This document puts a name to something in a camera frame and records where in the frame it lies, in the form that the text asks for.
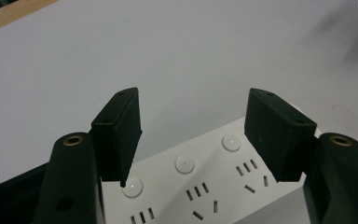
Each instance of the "white power strip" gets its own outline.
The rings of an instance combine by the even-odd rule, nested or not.
[[[275,181],[243,125],[238,119],[134,163],[125,189],[103,183],[106,223],[235,223],[300,188],[304,176]]]

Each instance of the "electrical socket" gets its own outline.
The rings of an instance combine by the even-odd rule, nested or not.
[[[275,181],[243,124],[244,118],[238,119],[134,163],[129,178],[139,178],[142,189],[131,189],[128,181],[127,190],[139,190],[132,194],[137,196],[126,196],[119,183],[104,182],[106,223],[235,223],[300,188],[305,176],[298,183]]]

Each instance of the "white table surface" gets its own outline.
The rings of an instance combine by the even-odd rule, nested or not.
[[[0,29],[0,181],[47,162],[56,139],[87,132],[134,86],[135,161],[243,117],[252,87],[358,140],[358,1],[60,0],[11,23]],[[309,223],[301,209],[248,222]]]

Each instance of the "white round button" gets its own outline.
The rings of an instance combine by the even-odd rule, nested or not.
[[[188,174],[194,170],[196,163],[190,156],[184,155],[178,157],[175,162],[176,170],[182,174]]]
[[[241,140],[234,134],[228,134],[223,138],[222,144],[228,151],[237,151],[241,147]]]
[[[127,197],[135,198],[141,194],[143,188],[142,181],[139,178],[133,177],[127,179],[126,188],[123,189],[123,192]]]

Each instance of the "power strip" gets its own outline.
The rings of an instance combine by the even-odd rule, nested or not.
[[[106,223],[235,223],[300,188],[277,183],[238,119],[131,167],[127,187],[103,183]]]

